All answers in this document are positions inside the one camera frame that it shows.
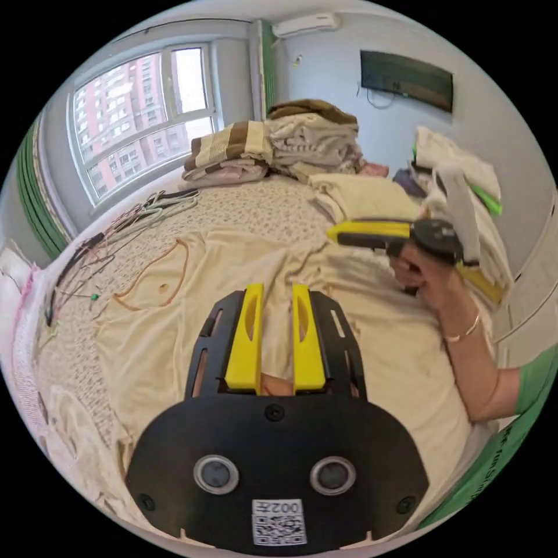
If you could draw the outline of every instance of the green curtain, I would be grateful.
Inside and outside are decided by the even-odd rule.
[[[17,152],[17,188],[25,217],[34,235],[52,259],[68,245],[70,236],[52,208],[42,180],[38,158],[38,117]]]
[[[262,20],[262,62],[263,62],[263,117],[275,103],[275,70],[273,64],[273,43],[275,36],[271,23]]]

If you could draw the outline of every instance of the printed label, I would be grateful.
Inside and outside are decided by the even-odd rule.
[[[252,500],[252,533],[259,546],[305,545],[302,500]]]

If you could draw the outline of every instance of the window frame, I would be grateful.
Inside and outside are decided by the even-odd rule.
[[[103,159],[108,158],[111,154],[117,154],[118,151],[124,149],[127,145],[132,144],[138,140],[141,140],[149,135],[156,134],[157,132],[172,128],[179,124],[185,124],[193,120],[199,120],[202,118],[211,118],[212,127],[217,130],[217,109],[214,101],[214,84],[212,79],[212,68],[210,61],[210,44],[208,42],[185,42],[184,40],[178,40],[176,42],[168,42],[160,48],[148,48],[141,53],[134,52],[130,53],[129,56],[124,56],[117,62],[115,60],[108,60],[107,64],[98,67],[94,75],[88,74],[84,77],[83,81],[75,82],[73,90],[68,98],[68,113],[67,113],[67,132],[70,140],[71,150],[73,151],[74,164],[76,165],[76,170],[80,178],[81,184],[85,189],[93,209],[95,209],[100,203],[104,202],[108,197],[121,191],[123,188],[128,187],[131,183],[137,181],[141,177],[148,176],[151,173],[156,172],[161,167],[171,165],[178,159],[183,159],[189,153],[189,151],[178,153],[169,159],[165,159],[159,163],[155,163],[148,169],[137,173],[130,177],[128,180],[122,179],[118,183],[117,187],[112,188],[107,191],[107,193],[99,195],[93,185],[93,181],[89,176],[87,170],[95,165],[98,165]],[[178,84],[173,83],[172,75],[172,56],[174,51],[186,50],[186,49],[200,49],[201,51],[201,61],[202,61],[202,79],[204,84],[204,93],[206,99],[205,109],[192,110],[185,113],[179,113],[178,107],[176,106],[176,95],[175,88]],[[138,63],[145,57],[159,54],[160,55],[160,75],[158,79],[160,80],[161,91],[162,91],[162,108],[166,115],[166,122],[162,122],[155,126],[150,126],[145,130],[136,132],[133,135],[127,136],[125,139],[121,139],[118,142],[114,142],[109,149],[106,149],[95,155],[94,157],[84,161],[82,155],[82,148],[86,148],[88,145],[92,144],[93,141],[100,140],[102,135],[106,135],[106,130],[103,130],[95,135],[93,135],[85,144],[81,144],[80,134],[77,131],[77,118],[75,114],[75,106],[77,102],[77,94],[79,91],[83,90],[84,87],[91,83],[96,82],[100,77],[107,72],[118,68],[124,64],[130,63],[132,61],[137,61]]]

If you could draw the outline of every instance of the person's arm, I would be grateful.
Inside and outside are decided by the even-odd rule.
[[[478,308],[466,288],[438,310],[444,337],[463,336],[475,323]],[[499,370],[487,345],[482,321],[470,335],[447,342],[457,387],[471,422],[503,419],[516,413],[519,369]]]

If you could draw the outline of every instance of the screw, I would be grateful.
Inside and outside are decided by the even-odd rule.
[[[407,496],[397,504],[397,513],[404,515],[409,513],[414,508],[416,498],[414,496]]]
[[[148,511],[148,512],[152,512],[155,509],[155,502],[153,501],[153,498],[151,498],[150,496],[148,496],[147,494],[140,494],[139,495],[139,501],[141,502],[141,505]]]
[[[285,416],[285,409],[283,409],[281,405],[272,403],[266,407],[265,415],[272,423],[278,423],[280,420],[283,420]]]

